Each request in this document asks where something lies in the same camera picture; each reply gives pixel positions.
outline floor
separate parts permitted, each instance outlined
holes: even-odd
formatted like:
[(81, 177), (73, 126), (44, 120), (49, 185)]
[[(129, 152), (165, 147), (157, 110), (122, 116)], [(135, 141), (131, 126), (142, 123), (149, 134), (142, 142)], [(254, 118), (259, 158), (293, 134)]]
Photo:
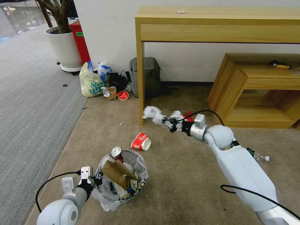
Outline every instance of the floor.
[[(164, 114), (207, 109), (210, 87), (180, 87), (172, 96), (159, 96), (146, 105), (159, 107)], [(214, 115), (207, 114), (214, 125)], [(89, 100), (51, 176), (80, 169), (96, 168), (101, 158), (115, 146), (130, 149), (139, 132), (147, 134), (152, 145), (139, 151), (145, 159), (149, 178), (135, 199), (120, 205), (115, 212), (104, 212), (91, 197), (85, 204), (78, 225), (96, 224), (260, 224), (256, 214), (236, 195), (219, 187), (228, 184), (214, 154), (205, 145), (185, 133), (170, 133), (146, 120), (138, 126), (138, 99), (108, 101), (103, 96)], [(233, 129), (244, 147), (271, 157), (261, 162), (277, 188), (279, 201), (300, 214), (300, 132), (295, 129)], [(60, 199), (60, 179), (50, 182), (40, 195), (40, 205)], [(38, 217), (34, 207), (27, 225)]]
[(44, 23), (46, 20), (34, 0), (0, 3), (0, 43)]
[[(19, 16), (17, 24), (25, 29)], [(38, 187), (51, 174), (87, 103), (79, 77), (56, 64), (46, 29), (40, 24), (0, 43), (1, 224), (25, 223)]]

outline potted plant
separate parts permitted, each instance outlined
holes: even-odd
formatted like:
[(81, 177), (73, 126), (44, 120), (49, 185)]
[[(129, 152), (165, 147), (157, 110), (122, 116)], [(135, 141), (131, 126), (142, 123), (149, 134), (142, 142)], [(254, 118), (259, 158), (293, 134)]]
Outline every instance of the potted plant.
[(52, 13), (57, 23), (57, 27), (47, 29), (46, 34), (62, 70), (80, 71), (82, 62), (67, 16), (70, 0), (37, 0), (37, 2)]

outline baseboard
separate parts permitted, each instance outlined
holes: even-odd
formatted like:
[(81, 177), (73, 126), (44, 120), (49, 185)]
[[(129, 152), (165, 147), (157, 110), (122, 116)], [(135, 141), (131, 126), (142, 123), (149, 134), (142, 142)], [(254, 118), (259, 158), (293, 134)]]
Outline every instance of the baseboard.
[(193, 81), (162, 81), (165, 86), (212, 86), (213, 82), (193, 82)]

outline plant pot base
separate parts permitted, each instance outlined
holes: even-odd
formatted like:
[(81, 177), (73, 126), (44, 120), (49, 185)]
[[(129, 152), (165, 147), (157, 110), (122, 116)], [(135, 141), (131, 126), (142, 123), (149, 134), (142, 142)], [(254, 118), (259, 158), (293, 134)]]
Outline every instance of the plant pot base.
[(80, 71), (82, 66), (79, 66), (79, 67), (75, 67), (75, 68), (67, 68), (67, 67), (63, 67), (62, 64), (60, 64), (60, 67), (63, 71), (65, 72), (77, 72), (77, 71)]

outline trash bin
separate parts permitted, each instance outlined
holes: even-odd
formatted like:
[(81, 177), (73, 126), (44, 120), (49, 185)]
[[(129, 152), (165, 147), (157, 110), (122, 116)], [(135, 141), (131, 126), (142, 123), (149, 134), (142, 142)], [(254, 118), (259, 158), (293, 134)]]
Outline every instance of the trash bin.
[[(143, 188), (143, 186), (148, 178), (148, 171), (147, 171), (145, 161), (139, 153), (137, 153), (135, 151), (130, 151), (130, 150), (123, 150), (122, 156), (124, 159), (124, 163), (129, 164), (134, 170), (137, 171), (137, 175), (138, 175), (137, 176), (138, 177), (137, 191), (130, 196), (120, 197), (118, 194), (113, 193), (111, 191), (110, 186), (111, 186), (112, 182), (111, 182), (111, 180), (109, 180), (108, 177), (103, 175), (102, 184), (99, 186), (96, 186), (93, 189), (92, 196), (95, 199), (99, 200), (101, 207), (106, 212), (108, 212), (110, 210), (115, 211), (120, 204), (133, 199), (141, 191), (141, 189)], [(95, 172), (96, 177), (99, 176), (99, 173), (102, 170), (101, 164), (102, 164), (103, 159), (101, 160), (101, 162)]]
[(82, 63), (84, 64), (85, 62), (90, 61), (91, 59), (88, 53), (87, 45), (85, 43), (80, 21), (79, 20), (75, 21), (74, 23), (70, 24), (69, 27), (73, 32)]

